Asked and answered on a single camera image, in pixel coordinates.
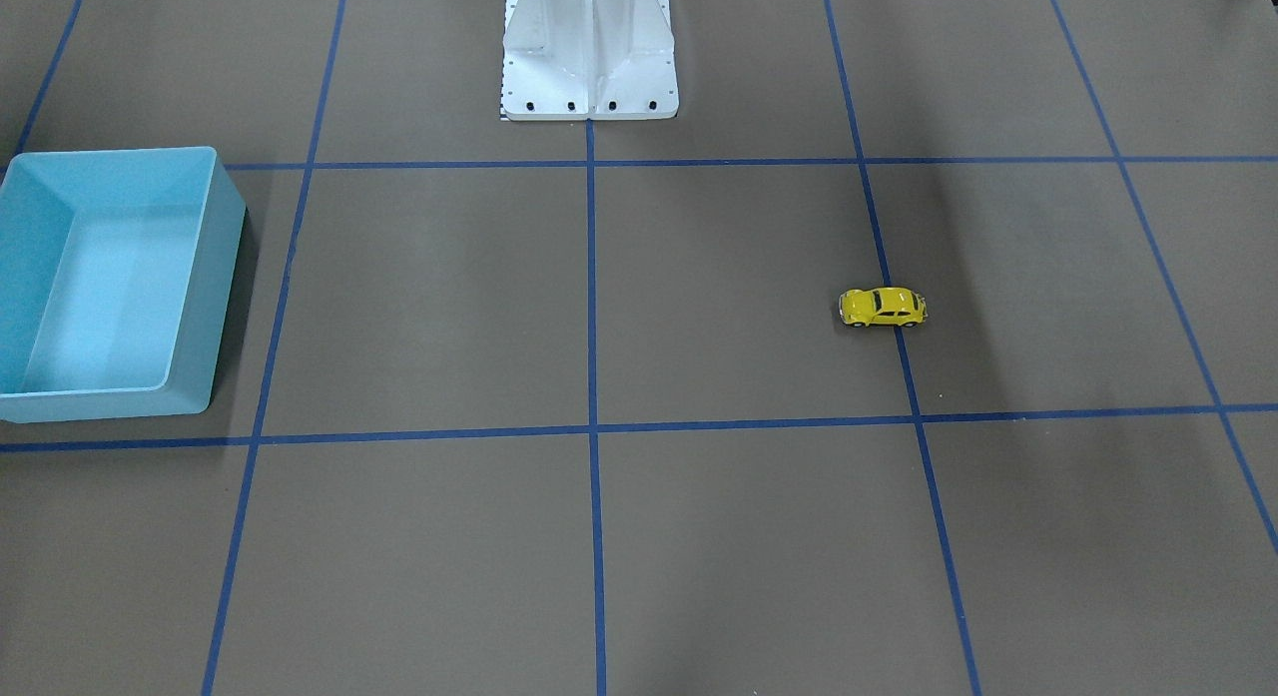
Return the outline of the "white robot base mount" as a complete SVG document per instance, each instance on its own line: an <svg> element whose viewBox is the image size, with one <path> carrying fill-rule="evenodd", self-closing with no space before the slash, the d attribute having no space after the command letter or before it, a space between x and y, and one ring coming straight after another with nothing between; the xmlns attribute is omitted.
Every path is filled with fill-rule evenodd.
<svg viewBox="0 0 1278 696"><path fill-rule="evenodd" d="M501 117L676 117L670 0L505 0L504 28Z"/></svg>

